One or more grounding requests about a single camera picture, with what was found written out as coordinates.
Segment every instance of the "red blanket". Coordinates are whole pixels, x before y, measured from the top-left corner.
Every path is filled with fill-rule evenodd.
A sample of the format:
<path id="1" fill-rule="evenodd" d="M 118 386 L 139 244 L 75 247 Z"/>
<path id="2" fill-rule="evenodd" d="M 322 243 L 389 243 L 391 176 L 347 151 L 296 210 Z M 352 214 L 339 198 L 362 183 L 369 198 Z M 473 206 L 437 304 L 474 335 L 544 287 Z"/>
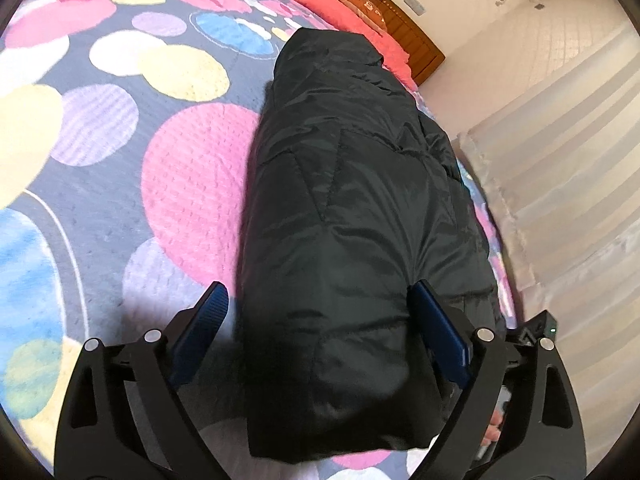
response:
<path id="1" fill-rule="evenodd" d="M 295 0 L 316 13 L 338 30 L 356 32 L 365 36 L 376 50 L 385 58 L 384 66 L 410 91 L 418 87 L 411 78 L 411 69 L 407 65 L 409 55 L 399 43 L 386 32 L 380 34 L 363 22 L 340 0 Z"/>

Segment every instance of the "black fabric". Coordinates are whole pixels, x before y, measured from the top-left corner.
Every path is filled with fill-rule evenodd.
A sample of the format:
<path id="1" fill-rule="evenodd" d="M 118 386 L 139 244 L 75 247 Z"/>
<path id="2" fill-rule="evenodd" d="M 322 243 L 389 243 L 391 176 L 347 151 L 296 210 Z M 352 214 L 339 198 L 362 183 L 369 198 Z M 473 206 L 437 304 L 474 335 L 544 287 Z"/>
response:
<path id="1" fill-rule="evenodd" d="M 427 447 L 455 392 L 406 307 L 422 278 L 504 332 L 446 134 L 363 36 L 301 29 L 276 62 L 241 263 L 252 455 Z"/>

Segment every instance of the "finger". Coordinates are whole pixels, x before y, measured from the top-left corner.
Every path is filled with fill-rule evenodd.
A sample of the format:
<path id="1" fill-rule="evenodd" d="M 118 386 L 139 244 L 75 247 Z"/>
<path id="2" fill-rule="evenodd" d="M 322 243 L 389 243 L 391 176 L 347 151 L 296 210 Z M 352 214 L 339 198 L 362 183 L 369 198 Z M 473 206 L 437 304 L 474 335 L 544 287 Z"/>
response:
<path id="1" fill-rule="evenodd" d="M 498 442 L 498 439 L 500 438 L 500 430 L 495 426 L 489 426 L 486 429 L 484 437 L 488 440 L 491 440 L 492 442 Z"/>
<path id="2" fill-rule="evenodd" d="M 502 413 L 500 413 L 498 410 L 495 410 L 494 414 L 491 416 L 491 425 L 500 426 L 503 420 L 504 417 L 502 416 Z"/>

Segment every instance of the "green circle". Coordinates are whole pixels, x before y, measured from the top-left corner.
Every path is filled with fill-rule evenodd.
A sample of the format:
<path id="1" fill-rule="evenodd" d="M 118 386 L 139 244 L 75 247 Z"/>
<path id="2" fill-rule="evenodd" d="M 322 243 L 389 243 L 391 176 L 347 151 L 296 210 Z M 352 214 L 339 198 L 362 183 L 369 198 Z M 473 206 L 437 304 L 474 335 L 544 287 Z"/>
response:
<path id="1" fill-rule="evenodd" d="M 18 418 L 36 416 L 47 405 L 60 374 L 62 343 L 35 339 L 19 346 L 4 374 L 7 407 Z"/>

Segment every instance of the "sheer white curtain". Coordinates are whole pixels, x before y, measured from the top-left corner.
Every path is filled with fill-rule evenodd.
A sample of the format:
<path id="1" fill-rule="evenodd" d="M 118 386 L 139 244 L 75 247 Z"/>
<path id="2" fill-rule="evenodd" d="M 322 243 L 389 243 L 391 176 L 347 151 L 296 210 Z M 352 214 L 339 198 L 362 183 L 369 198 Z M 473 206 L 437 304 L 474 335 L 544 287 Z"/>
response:
<path id="1" fill-rule="evenodd" d="M 559 321 L 590 468 L 640 400 L 640 37 L 625 23 L 460 138 L 527 319 Z"/>

